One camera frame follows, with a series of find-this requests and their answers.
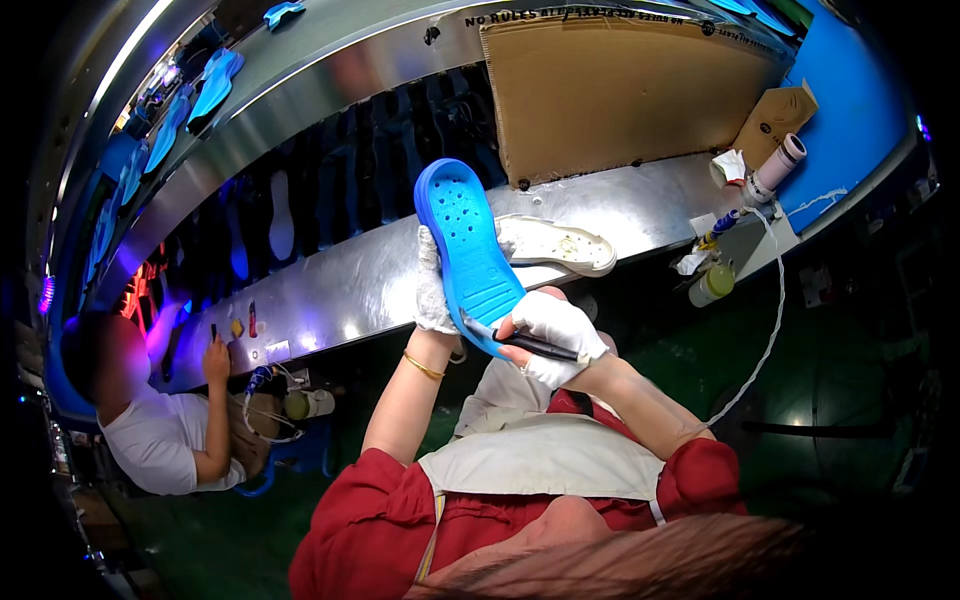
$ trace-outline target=red shirt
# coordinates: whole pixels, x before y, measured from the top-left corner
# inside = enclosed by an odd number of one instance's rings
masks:
[[[558,393],[547,412],[578,412],[564,396]],[[633,437],[599,406],[594,406],[594,417]],[[703,513],[746,515],[738,477],[736,455],[725,444],[705,439],[684,444],[660,473],[657,500],[663,516],[671,521]],[[554,497],[449,493],[431,571],[509,538],[540,516]],[[647,502],[588,501],[614,531],[657,526]],[[420,465],[405,468],[382,450],[368,449],[340,473],[317,505],[290,565],[293,597],[399,598],[413,585],[433,529],[433,491]]]

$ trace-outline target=gold bracelet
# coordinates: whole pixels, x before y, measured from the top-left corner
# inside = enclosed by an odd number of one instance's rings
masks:
[[[414,360],[413,357],[407,352],[407,349],[406,349],[406,348],[403,349],[403,356],[404,356],[407,360],[409,360],[410,363],[411,363],[414,367],[416,367],[416,368],[420,369],[421,371],[423,371],[424,373],[426,373],[426,376],[430,377],[431,379],[441,379],[441,378],[443,378],[444,375],[446,375],[445,372],[436,372],[436,371],[434,371],[433,369],[429,369],[429,368],[425,367],[424,365],[418,363],[418,362],[417,362],[416,360]]]

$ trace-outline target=hand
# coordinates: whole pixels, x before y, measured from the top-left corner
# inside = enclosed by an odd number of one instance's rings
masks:
[[[500,225],[495,224],[499,236]],[[437,243],[433,233],[426,225],[417,228],[417,243],[419,245],[417,260],[417,314],[414,321],[417,327],[425,331],[439,331],[447,335],[457,335],[457,325],[450,319],[450,311],[446,307],[444,294],[444,279],[440,268],[440,253],[437,252]],[[497,244],[504,255],[513,252],[514,242],[497,239]]]
[[[230,355],[219,333],[204,353],[204,376],[206,383],[210,385],[227,385],[230,377]]]
[[[537,356],[516,346],[501,346],[497,350],[524,374],[550,389],[567,387],[571,379],[588,367],[588,361],[599,359],[609,349],[584,311],[566,301],[564,293],[554,287],[540,288],[521,298],[497,329],[496,339],[503,340],[518,329],[554,346],[574,350],[581,357],[572,363]]]

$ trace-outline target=gloved hand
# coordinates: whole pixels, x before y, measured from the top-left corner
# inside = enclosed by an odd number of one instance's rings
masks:
[[[501,242],[500,250],[508,257],[512,252],[511,243]],[[427,331],[440,331],[447,335],[457,335],[457,326],[450,319],[450,311],[446,307],[444,294],[444,279],[440,268],[440,253],[437,243],[433,240],[433,233],[426,225],[417,228],[417,314],[414,321],[417,327]]]
[[[545,383],[553,390],[562,387],[586,369],[590,360],[600,358],[609,348],[597,335],[597,330],[584,311],[551,293],[553,291],[561,296],[560,290],[543,290],[546,291],[528,292],[521,298],[503,320],[496,337],[504,339],[515,330],[520,330],[554,346],[577,352],[580,360],[571,363],[537,356],[529,350],[513,346],[502,346],[498,350],[520,367],[523,374]]]

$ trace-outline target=floor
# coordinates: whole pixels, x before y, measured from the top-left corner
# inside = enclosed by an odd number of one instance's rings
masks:
[[[671,291],[679,278],[666,268],[669,258],[620,265],[606,277],[564,288],[572,298],[593,296],[599,307],[596,325],[613,336],[620,354],[706,419],[732,397],[766,347],[777,307],[776,267],[738,284],[727,299],[697,309],[685,293]],[[806,308],[797,270],[815,259],[808,254],[788,261],[780,335],[740,414],[785,424],[872,423],[881,410],[884,360],[915,344],[877,329],[877,310],[901,307],[877,308],[869,283],[862,284],[860,294]],[[637,287],[650,292],[625,293]],[[364,428],[409,330],[314,359],[314,366],[338,376],[348,389],[334,413],[336,468],[359,455]],[[891,337],[899,337],[897,343]],[[459,406],[487,360],[475,351],[465,364],[450,368],[421,452],[449,439]],[[731,422],[740,418],[728,417]],[[910,423],[899,420],[893,437],[883,440],[734,435],[741,489],[751,511],[789,515],[838,493],[888,488],[907,448]],[[274,486],[257,498],[215,492],[110,500],[173,597],[283,598],[288,596],[287,565],[329,481],[318,471],[277,471]]]

